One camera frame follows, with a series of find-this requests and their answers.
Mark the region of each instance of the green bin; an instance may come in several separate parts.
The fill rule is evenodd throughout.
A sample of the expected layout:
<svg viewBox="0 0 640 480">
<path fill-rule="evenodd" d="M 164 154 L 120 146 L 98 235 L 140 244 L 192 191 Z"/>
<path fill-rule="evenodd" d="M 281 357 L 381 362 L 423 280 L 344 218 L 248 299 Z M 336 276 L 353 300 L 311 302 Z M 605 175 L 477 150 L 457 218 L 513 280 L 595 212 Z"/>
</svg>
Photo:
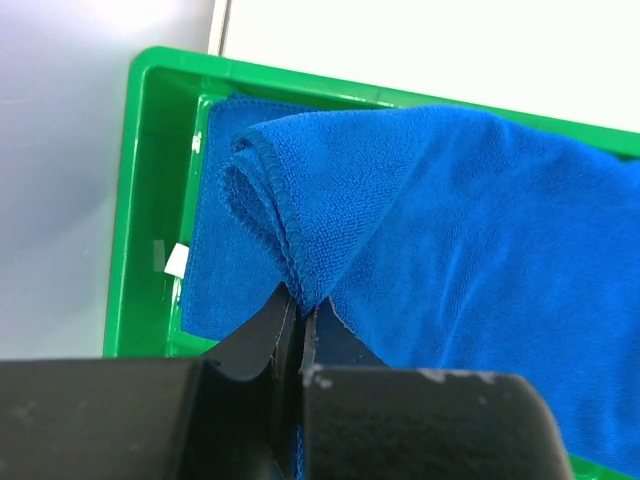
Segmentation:
<svg viewBox="0 0 640 480">
<path fill-rule="evenodd" d="M 154 47 L 133 62 L 125 110 L 105 357 L 198 355 L 215 342 L 180 329 L 182 280 L 163 273 L 189 245 L 211 106 L 232 93 L 325 110 L 463 105 L 640 157 L 640 134 Z M 626 476 L 572 458 L 579 480 Z"/>
</svg>

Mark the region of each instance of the white tag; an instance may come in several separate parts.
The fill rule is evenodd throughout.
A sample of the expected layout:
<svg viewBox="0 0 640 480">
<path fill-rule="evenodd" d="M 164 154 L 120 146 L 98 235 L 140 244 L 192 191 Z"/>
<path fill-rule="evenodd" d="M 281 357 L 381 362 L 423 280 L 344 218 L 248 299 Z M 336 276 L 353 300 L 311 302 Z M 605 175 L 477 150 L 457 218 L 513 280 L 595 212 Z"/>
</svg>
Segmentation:
<svg viewBox="0 0 640 480">
<path fill-rule="evenodd" d="M 164 267 L 164 272 L 183 279 L 184 271 L 187 268 L 187 258 L 189 258 L 189 247 L 176 243 L 171 255 L 169 255 L 167 265 Z"/>
</svg>

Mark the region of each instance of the white wall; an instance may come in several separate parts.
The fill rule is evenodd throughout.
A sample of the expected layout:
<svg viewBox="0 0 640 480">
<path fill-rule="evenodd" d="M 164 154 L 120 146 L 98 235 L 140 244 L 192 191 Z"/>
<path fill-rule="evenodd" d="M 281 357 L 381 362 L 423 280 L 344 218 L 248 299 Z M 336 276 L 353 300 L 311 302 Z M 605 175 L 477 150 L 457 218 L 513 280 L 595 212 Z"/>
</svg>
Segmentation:
<svg viewBox="0 0 640 480">
<path fill-rule="evenodd" d="M 205 51 L 213 0 L 0 7 L 0 358 L 100 356 L 129 63 Z"/>
</svg>

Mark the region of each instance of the folded towel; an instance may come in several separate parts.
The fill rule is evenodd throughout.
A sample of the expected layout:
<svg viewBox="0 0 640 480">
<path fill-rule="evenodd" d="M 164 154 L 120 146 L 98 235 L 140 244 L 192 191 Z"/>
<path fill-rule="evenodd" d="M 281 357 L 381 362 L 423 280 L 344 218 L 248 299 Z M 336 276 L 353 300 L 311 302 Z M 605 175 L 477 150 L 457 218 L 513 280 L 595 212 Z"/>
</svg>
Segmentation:
<svg viewBox="0 0 640 480">
<path fill-rule="evenodd" d="M 256 313 L 280 282 L 267 252 L 220 203 L 216 174 L 233 136 L 253 124 L 310 109 L 232 96 L 211 109 L 189 260 L 180 296 L 182 330 L 222 340 Z"/>
<path fill-rule="evenodd" d="M 331 295 L 394 367 L 522 374 L 569 452 L 640 476 L 640 162 L 448 107 L 285 117 L 234 152 L 223 203 L 306 312 Z"/>
</svg>

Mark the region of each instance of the blue cloth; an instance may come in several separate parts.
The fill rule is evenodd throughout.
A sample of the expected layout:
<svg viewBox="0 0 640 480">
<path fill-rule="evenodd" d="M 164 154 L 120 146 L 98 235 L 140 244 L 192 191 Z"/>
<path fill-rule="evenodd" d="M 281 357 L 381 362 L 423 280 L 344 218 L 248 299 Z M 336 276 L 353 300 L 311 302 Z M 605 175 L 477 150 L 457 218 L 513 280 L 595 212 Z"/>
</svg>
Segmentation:
<svg viewBox="0 0 640 480">
<path fill-rule="evenodd" d="M 223 203 L 305 311 L 331 295 L 391 366 L 522 374 L 570 453 L 640 476 L 640 162 L 449 107 L 285 117 L 234 152 Z"/>
<path fill-rule="evenodd" d="M 231 157 L 233 136 L 253 124 L 310 109 L 232 96 L 209 113 L 200 190 L 180 295 L 182 330 L 222 340 L 256 313 L 280 282 L 280 273 L 220 203 L 216 175 Z"/>
</svg>

